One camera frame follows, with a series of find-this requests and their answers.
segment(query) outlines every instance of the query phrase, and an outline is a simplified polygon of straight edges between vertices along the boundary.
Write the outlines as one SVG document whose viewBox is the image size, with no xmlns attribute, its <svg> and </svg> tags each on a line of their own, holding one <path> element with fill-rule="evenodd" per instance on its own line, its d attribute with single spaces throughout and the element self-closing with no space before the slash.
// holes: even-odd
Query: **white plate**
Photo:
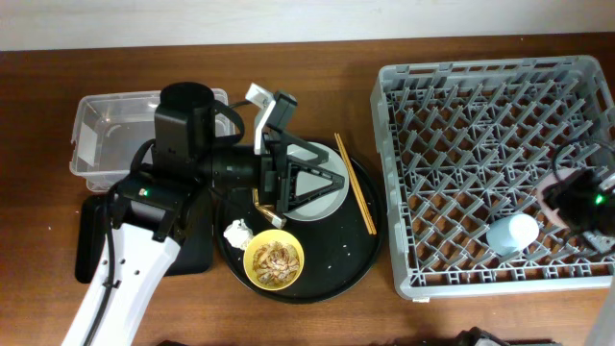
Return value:
<svg viewBox="0 0 615 346">
<path fill-rule="evenodd" d="M 320 164 L 320 167 L 330 170 L 333 173 L 337 173 L 344 177 L 344 187 L 342 189 L 332 192 L 326 196 L 323 196 L 313 202 L 310 202 L 294 211 L 287 212 L 285 215 L 293 220 L 298 221 L 316 221 L 331 215 L 336 211 L 339 206 L 344 203 L 346 195 L 348 195 L 348 170 L 342 158 L 334 152 L 330 147 L 311 142 L 311 144 L 323 149 L 329 153 L 329 161 Z M 289 156 L 293 156 L 300 160 L 309 160 L 316 157 L 308 150 L 299 147 L 297 145 L 289 145 L 286 151 Z M 313 191 L 316 188 L 320 188 L 330 184 L 326 179 L 313 176 L 309 173 L 300 172 L 297 177 L 297 195 L 301 195 L 306 192 Z"/>
</svg>

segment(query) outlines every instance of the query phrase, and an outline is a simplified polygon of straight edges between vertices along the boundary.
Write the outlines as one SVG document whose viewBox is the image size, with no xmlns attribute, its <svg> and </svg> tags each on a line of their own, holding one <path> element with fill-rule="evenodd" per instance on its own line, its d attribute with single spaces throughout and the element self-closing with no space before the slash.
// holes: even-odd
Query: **dish rack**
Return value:
<svg viewBox="0 0 615 346">
<path fill-rule="evenodd" d="M 534 187 L 564 141 L 611 141 L 615 109 L 592 57 L 399 64 L 383 67 L 371 95 L 386 186 L 398 293 L 432 297 L 607 287 L 615 259 L 551 224 Z M 597 144 L 571 145 L 561 167 L 615 161 Z M 539 237 L 500 257 L 484 234 L 495 220 L 532 215 Z"/>
</svg>

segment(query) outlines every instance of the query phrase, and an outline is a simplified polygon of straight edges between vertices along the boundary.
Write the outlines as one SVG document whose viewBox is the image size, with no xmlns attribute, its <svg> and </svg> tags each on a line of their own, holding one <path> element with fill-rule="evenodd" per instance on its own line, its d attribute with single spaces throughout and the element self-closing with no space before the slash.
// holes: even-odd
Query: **black cylinder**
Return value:
<svg viewBox="0 0 615 346">
<path fill-rule="evenodd" d="M 260 182 L 260 156 L 254 154 L 252 146 L 215 149 L 198 169 L 216 187 L 258 188 Z"/>
</svg>

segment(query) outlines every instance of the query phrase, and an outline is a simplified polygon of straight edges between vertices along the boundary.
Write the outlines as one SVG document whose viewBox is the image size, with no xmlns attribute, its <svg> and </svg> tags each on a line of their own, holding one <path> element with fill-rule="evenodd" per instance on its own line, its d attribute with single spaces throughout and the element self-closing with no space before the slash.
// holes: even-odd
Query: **white wall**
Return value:
<svg viewBox="0 0 615 346">
<path fill-rule="evenodd" d="M 615 31 L 613 0 L 0 0 L 0 50 Z"/>
</svg>

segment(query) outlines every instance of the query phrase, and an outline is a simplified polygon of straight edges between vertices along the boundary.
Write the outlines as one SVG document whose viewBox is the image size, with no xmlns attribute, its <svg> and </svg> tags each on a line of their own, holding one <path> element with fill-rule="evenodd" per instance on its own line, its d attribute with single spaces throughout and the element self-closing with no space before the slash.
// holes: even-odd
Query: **white cup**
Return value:
<svg viewBox="0 0 615 346">
<path fill-rule="evenodd" d="M 487 243 L 500 256 L 528 247 L 538 237 L 538 223 L 524 213 L 514 214 L 489 225 Z"/>
</svg>

